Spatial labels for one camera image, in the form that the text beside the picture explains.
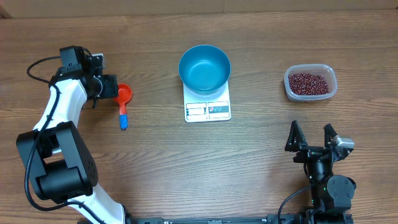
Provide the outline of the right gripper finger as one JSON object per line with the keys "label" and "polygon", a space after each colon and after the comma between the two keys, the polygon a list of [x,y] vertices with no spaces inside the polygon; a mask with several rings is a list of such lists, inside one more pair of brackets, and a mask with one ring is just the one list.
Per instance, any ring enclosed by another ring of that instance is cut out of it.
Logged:
{"label": "right gripper finger", "polygon": [[330,145],[335,145],[335,137],[337,136],[336,131],[333,129],[331,124],[324,126],[324,146],[328,148]]}
{"label": "right gripper finger", "polygon": [[292,121],[285,151],[299,152],[307,147],[308,143],[297,120]]}

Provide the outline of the orange scoop blue handle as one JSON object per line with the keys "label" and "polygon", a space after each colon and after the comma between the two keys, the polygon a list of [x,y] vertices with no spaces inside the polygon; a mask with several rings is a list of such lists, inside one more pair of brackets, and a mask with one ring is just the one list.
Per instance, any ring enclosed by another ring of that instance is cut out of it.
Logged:
{"label": "orange scoop blue handle", "polygon": [[127,84],[118,85],[118,96],[114,98],[114,101],[119,105],[119,125],[122,131],[128,128],[126,105],[132,100],[132,97],[132,90]]}

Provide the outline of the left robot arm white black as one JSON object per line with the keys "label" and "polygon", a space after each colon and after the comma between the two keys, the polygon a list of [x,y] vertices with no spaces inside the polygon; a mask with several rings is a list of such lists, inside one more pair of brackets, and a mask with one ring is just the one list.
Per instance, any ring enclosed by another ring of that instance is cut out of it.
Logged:
{"label": "left robot arm white black", "polygon": [[90,223],[134,223],[98,183],[95,161],[77,130],[87,101],[118,96],[116,76],[103,74],[103,54],[81,46],[61,48],[58,58],[62,65],[46,82],[50,98],[43,116],[16,140],[26,197],[45,212],[72,207]]}

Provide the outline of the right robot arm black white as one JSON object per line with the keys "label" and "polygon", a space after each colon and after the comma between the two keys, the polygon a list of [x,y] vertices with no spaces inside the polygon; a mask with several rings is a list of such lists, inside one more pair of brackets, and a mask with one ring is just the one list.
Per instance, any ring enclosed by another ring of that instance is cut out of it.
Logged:
{"label": "right robot arm black white", "polygon": [[[309,185],[289,195],[280,205],[278,223],[353,223],[351,209],[356,183],[353,179],[335,175],[333,166],[346,159],[354,150],[354,141],[337,134],[331,124],[324,130],[324,145],[310,146],[296,120],[292,121],[285,145],[287,152],[294,152],[295,163],[303,164]],[[297,214],[282,214],[284,205],[293,197],[309,190],[312,205]]]}

